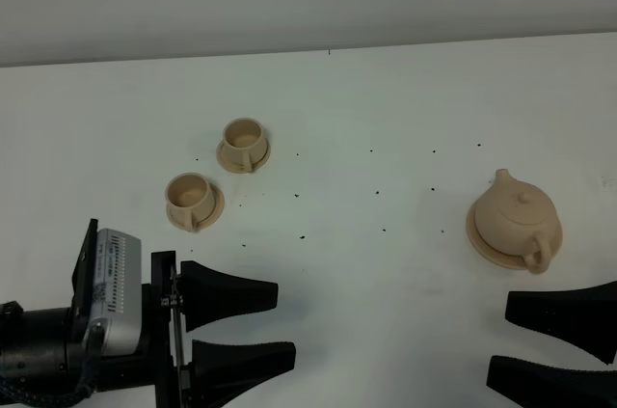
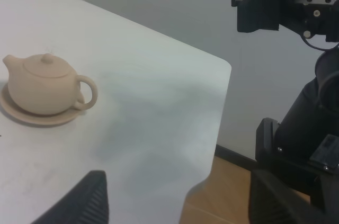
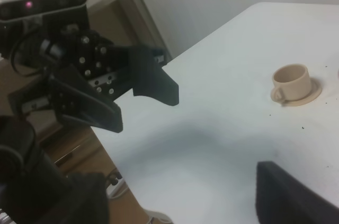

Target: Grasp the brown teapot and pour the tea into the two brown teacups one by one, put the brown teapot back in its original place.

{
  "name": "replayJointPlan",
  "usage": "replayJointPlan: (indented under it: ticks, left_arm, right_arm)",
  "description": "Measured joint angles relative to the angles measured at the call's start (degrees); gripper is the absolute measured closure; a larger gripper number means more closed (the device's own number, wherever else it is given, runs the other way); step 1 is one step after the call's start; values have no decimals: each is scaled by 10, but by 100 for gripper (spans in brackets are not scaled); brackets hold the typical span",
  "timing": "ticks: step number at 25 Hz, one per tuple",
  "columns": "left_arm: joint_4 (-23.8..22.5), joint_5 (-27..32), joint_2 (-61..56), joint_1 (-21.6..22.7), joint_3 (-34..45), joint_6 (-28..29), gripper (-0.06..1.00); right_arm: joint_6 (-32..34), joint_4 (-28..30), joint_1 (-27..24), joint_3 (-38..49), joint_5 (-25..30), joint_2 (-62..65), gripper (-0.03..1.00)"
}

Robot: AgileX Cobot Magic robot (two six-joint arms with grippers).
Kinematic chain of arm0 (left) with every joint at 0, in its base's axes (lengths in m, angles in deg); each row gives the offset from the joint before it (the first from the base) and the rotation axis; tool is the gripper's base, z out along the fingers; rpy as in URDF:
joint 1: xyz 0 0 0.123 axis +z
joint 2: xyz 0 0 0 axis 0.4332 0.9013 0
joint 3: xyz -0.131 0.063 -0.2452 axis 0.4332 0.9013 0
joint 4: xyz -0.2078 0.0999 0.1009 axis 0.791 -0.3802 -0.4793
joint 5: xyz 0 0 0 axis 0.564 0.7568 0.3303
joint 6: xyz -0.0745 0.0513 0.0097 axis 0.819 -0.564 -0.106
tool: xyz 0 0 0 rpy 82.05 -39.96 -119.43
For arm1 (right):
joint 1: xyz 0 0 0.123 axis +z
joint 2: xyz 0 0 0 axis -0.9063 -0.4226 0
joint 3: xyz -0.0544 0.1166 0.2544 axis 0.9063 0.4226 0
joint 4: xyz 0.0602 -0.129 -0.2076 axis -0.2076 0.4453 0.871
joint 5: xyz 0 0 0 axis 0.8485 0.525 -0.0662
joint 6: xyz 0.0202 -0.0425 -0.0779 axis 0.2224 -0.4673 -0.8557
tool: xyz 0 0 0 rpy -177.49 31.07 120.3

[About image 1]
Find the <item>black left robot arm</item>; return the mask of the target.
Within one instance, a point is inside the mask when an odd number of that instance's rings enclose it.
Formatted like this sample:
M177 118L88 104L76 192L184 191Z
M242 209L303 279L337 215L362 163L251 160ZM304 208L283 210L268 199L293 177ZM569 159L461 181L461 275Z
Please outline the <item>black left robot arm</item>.
M272 310L275 283L226 275L173 251L151 257L151 281L138 287L143 323L136 349L103 353L107 334L87 325L94 298L94 260L73 274L70 308L25 312L1 307L1 402L29 407L74 407L92 394L151 386L158 407L222 407L253 387L295 367L288 341L248 345L192 343L183 360L182 333L204 324Z

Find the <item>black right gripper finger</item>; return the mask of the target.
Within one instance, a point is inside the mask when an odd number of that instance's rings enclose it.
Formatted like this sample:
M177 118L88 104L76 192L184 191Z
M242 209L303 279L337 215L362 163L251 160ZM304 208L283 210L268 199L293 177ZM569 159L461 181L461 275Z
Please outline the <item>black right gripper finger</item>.
M616 358L616 284L565 291L511 291L505 319L566 341L611 365Z
M486 385L521 407L616 406L616 372L543 366L493 356Z

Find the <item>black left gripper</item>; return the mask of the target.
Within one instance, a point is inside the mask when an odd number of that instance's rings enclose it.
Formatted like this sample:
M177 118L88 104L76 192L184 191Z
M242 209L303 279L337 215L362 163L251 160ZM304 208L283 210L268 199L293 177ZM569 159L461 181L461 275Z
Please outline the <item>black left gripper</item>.
M296 346L280 341L231 345L193 341L183 362L181 296L186 331L278 305L279 285L241 278L195 261L180 264L174 251L151 255L151 282L142 286L142 331L136 352L101 362L99 393L152 386L157 407L224 407L252 388L295 368Z

